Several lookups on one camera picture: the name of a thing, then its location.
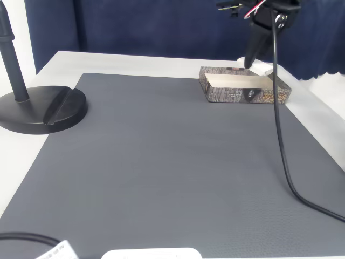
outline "round base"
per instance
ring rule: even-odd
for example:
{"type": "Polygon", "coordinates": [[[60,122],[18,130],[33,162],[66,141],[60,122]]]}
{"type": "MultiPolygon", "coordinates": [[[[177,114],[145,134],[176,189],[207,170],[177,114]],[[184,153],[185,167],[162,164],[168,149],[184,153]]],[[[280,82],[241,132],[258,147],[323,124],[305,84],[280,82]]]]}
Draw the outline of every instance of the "round base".
{"type": "Polygon", "coordinates": [[[15,101],[13,93],[0,97],[0,126],[24,134],[49,134],[79,123],[87,113],[86,97],[66,86],[27,90],[30,99],[15,101]]]}

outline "white device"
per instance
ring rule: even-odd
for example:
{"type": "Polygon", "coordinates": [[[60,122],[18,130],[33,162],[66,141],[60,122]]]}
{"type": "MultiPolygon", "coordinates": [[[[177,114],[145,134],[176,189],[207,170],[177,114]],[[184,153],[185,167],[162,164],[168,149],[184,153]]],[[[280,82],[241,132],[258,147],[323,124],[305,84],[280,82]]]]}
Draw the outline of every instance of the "white device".
{"type": "Polygon", "coordinates": [[[105,253],[102,259],[202,259],[194,248],[124,249],[105,253]]]}

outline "black cord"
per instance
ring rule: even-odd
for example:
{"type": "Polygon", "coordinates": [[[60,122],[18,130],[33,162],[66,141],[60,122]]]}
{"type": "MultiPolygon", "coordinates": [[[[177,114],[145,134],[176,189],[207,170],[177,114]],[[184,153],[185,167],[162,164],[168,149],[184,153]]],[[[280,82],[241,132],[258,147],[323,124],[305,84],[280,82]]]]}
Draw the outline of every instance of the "black cord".
{"type": "Polygon", "coordinates": [[[38,234],[33,233],[24,233],[24,232],[8,232],[8,233],[0,233],[0,240],[25,240],[25,241],[32,241],[36,243],[47,244],[48,246],[55,247],[61,241],[38,234]]]}
{"type": "Polygon", "coordinates": [[[282,141],[281,129],[280,129],[280,118],[279,118],[279,102],[278,102],[278,89],[277,89],[277,72],[278,72],[278,58],[277,58],[277,28],[275,27],[275,16],[272,6],[270,6],[271,11],[271,23],[272,23],[272,35],[273,35],[273,95],[274,95],[274,116],[275,116],[275,126],[277,127],[278,142],[280,148],[280,154],[282,158],[282,164],[285,171],[285,176],[287,183],[289,184],[291,192],[300,200],[303,204],[311,207],[312,209],[318,210],[328,216],[331,216],[337,220],[345,222],[345,217],[331,212],[328,209],[322,208],[306,199],[304,199],[294,187],[289,168],[287,166],[287,160],[285,155],[284,143],[282,141]]]}

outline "curtain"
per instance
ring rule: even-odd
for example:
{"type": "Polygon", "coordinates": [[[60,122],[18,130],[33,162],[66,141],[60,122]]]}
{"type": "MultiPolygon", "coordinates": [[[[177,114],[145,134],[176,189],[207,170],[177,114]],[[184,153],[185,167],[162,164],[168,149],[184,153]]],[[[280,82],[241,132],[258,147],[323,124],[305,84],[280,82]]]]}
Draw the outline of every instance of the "curtain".
{"type": "MultiPolygon", "coordinates": [[[[278,41],[278,62],[297,79],[345,73],[345,1],[302,0],[278,41]]],[[[25,0],[36,69],[58,50],[236,60],[249,19],[214,0],[25,0]]],[[[267,53],[264,61],[271,61],[267,53]]]]}

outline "mat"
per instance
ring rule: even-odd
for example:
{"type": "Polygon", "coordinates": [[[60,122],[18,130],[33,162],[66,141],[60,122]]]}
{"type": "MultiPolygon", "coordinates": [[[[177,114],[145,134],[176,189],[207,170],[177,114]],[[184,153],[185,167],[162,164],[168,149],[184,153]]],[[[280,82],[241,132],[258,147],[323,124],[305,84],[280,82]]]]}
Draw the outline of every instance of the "mat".
{"type": "MultiPolygon", "coordinates": [[[[345,224],[288,189],[273,105],[209,103],[197,79],[84,74],[77,88],[86,117],[48,137],[0,231],[67,239],[81,259],[164,247],[203,258],[345,255],[345,224]]],[[[344,172],[280,112],[297,190],[345,215],[344,172]]],[[[47,249],[0,242],[0,258],[47,249]]]]}

